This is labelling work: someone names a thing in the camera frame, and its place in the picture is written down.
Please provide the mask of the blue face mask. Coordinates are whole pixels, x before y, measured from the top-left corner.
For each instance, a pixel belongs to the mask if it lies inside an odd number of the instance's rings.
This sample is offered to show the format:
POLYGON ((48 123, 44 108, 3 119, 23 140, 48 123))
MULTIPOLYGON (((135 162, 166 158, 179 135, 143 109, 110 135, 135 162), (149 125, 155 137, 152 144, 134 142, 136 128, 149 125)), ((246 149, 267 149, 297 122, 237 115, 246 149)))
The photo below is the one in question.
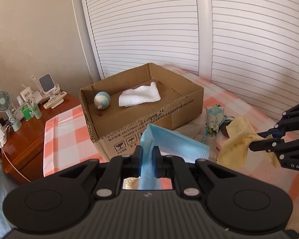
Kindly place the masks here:
POLYGON ((163 154, 181 157, 189 163, 194 163, 199 158, 207 159, 210 155, 210 149, 204 143, 152 123, 148 124, 143 132, 140 145, 143 149, 143 162, 138 187, 140 190, 162 188, 161 182, 154 176, 152 161, 154 146, 158 146, 163 154))

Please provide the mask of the yellow microfiber cloth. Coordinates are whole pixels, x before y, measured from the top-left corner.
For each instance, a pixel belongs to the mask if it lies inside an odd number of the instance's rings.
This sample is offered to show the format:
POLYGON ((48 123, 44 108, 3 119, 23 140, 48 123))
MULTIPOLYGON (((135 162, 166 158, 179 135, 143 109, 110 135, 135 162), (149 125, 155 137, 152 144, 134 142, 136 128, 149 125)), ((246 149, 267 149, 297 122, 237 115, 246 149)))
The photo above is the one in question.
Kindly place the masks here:
POLYGON ((265 150, 253 152, 249 157, 249 146, 252 142, 267 141, 271 136, 262 138, 257 135, 253 126, 245 117, 235 118, 227 127, 229 138, 224 142, 217 164, 232 170, 252 172, 261 164, 270 168, 279 169, 280 164, 274 153, 265 150))

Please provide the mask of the white cloth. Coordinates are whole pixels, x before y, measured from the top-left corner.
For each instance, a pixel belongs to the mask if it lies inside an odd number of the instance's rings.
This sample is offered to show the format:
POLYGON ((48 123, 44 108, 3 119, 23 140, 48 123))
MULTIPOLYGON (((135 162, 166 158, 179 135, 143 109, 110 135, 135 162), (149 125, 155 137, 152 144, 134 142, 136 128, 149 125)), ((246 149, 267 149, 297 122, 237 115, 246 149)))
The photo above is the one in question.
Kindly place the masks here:
POLYGON ((150 85, 142 85, 135 89, 122 92, 119 96, 119 107, 131 107, 143 103, 154 103, 159 101, 161 96, 155 82, 150 85))

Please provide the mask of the blue white round plush toy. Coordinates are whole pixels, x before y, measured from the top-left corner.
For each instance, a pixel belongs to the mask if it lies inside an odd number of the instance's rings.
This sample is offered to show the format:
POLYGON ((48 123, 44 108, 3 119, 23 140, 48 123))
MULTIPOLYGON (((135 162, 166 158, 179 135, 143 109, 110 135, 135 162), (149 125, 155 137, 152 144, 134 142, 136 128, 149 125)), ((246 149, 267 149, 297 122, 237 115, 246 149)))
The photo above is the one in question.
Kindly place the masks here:
POLYGON ((94 96, 94 105, 98 110, 105 110, 109 107, 111 98, 107 92, 98 92, 94 96))

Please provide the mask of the cream scrunchie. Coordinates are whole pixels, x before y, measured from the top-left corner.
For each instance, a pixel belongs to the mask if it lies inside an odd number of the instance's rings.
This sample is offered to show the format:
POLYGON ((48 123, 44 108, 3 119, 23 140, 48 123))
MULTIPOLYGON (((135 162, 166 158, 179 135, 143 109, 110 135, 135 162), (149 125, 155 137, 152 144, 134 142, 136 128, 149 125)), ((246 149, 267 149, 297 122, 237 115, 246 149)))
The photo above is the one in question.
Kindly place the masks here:
POLYGON ((139 187, 138 177, 128 177, 124 179, 122 188, 125 190, 137 190, 139 187))

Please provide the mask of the checkered pink tablecloth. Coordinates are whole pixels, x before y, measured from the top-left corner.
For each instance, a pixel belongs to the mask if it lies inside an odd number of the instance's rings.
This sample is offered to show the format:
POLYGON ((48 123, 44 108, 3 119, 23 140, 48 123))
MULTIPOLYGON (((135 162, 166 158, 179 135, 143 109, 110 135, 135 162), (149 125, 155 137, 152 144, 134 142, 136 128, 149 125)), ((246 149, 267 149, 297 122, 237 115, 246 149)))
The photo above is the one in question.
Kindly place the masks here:
MULTIPOLYGON (((245 117, 257 132, 266 131, 274 125, 272 119, 230 92, 185 70, 174 66, 167 66, 167 69, 204 87, 205 107, 220 104, 224 106, 227 116, 245 117)), ((90 140, 81 106, 58 114, 46 122, 43 149, 45 176, 91 158, 102 159, 90 140)), ((289 193, 294 210, 287 227, 299 233, 299 171, 274 167, 266 160, 265 154, 260 152, 248 152, 245 165, 238 171, 274 184, 289 193)))

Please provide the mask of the cardboard box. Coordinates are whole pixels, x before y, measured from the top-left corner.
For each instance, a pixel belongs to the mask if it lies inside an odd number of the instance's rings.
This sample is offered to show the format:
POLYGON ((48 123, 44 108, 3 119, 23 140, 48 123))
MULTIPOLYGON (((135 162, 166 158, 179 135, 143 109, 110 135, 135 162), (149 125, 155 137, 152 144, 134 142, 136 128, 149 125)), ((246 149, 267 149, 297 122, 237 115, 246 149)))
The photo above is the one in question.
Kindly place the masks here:
POLYGON ((167 66, 147 63, 80 90, 90 139, 105 161, 122 154, 133 154, 149 123, 174 130, 202 113, 204 88, 167 66), (156 83, 161 96, 159 101, 119 107, 119 96, 123 91, 151 82, 156 83), (105 110, 98 110, 94 105, 94 96, 98 92, 107 92, 111 98, 105 110))

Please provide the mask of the white louvered closet doors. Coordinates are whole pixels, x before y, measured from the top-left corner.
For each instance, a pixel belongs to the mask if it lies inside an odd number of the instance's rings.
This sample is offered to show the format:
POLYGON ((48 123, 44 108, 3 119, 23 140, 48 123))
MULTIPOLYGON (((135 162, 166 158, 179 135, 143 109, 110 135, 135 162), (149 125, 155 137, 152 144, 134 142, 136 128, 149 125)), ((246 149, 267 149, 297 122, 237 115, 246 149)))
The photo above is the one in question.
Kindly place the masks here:
POLYGON ((299 103, 299 0, 73 0, 100 78, 172 64, 273 120, 299 103))

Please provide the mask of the white remote control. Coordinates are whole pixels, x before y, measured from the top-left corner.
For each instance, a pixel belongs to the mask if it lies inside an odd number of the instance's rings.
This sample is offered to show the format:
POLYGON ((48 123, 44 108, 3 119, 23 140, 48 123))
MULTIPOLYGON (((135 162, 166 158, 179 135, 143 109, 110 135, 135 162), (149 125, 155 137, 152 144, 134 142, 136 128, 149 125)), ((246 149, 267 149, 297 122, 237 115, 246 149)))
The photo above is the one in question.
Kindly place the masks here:
POLYGON ((43 108, 47 110, 47 109, 54 109, 58 107, 60 104, 64 102, 64 98, 66 97, 66 95, 67 92, 62 91, 61 93, 53 96, 43 105, 43 108))

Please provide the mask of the wooden nightstand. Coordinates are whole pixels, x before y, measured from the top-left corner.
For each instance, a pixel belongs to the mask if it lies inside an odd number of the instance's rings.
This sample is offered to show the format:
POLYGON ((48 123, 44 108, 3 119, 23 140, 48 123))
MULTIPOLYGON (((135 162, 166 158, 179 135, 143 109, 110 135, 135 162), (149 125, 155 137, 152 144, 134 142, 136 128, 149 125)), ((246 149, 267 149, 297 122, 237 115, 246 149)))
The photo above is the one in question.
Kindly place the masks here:
POLYGON ((4 172, 21 184, 41 179, 43 177, 45 123, 79 104, 75 96, 68 94, 64 102, 54 109, 46 110, 41 105, 39 108, 42 117, 39 120, 36 118, 23 120, 19 131, 8 133, 7 143, 0 151, 4 172))

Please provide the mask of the green sanitizer bottle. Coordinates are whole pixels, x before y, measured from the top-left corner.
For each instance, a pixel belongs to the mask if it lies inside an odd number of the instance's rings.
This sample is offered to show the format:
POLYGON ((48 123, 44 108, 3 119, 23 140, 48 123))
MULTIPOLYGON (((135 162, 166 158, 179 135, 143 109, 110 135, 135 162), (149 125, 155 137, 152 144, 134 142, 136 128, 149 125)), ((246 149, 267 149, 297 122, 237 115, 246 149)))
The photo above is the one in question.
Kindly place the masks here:
POLYGON ((27 106, 26 103, 19 103, 20 110, 25 118, 26 121, 32 119, 34 117, 32 111, 30 108, 27 106))

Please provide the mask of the green tube bottle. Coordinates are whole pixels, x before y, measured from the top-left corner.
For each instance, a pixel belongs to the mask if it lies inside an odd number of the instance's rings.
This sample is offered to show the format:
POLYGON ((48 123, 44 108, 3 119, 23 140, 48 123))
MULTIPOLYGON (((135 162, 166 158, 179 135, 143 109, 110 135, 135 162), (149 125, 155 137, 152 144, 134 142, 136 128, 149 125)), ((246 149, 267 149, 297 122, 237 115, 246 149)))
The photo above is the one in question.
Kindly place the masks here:
POLYGON ((41 113, 41 111, 39 109, 38 104, 35 102, 34 98, 30 99, 30 109, 33 112, 33 114, 36 117, 36 119, 42 118, 42 113, 41 113))

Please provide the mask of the small tablet on stand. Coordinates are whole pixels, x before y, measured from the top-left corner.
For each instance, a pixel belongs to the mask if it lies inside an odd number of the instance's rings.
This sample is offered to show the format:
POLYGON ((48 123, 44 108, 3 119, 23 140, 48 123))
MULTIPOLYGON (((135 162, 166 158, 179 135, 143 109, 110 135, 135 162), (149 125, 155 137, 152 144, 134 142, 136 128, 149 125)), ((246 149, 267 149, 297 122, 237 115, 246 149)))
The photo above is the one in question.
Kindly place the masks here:
POLYGON ((55 84, 49 73, 39 78, 39 84, 45 95, 51 97, 60 93, 60 87, 55 84))

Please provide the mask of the white cream tube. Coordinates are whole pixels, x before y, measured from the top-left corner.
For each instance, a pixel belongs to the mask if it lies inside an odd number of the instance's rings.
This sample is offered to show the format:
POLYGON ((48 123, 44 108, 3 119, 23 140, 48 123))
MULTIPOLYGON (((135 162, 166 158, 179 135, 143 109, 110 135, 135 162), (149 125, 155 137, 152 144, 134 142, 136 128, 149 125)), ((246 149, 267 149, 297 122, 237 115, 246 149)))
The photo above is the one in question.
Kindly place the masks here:
POLYGON ((22 96, 23 100, 30 103, 31 100, 34 98, 33 97, 33 92, 31 90, 31 88, 28 86, 28 87, 25 87, 21 92, 20 92, 20 95, 22 96))

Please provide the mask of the green desk fan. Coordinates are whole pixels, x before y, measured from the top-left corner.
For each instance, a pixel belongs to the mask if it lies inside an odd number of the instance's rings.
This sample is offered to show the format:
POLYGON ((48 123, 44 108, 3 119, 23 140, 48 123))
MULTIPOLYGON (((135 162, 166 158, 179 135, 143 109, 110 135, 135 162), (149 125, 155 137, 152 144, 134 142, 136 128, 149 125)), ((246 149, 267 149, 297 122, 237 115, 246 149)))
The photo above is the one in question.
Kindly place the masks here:
POLYGON ((7 114, 8 121, 10 122, 13 131, 17 132, 21 128, 22 123, 12 113, 11 106, 12 106, 11 95, 5 90, 0 90, 0 112, 5 112, 7 114))

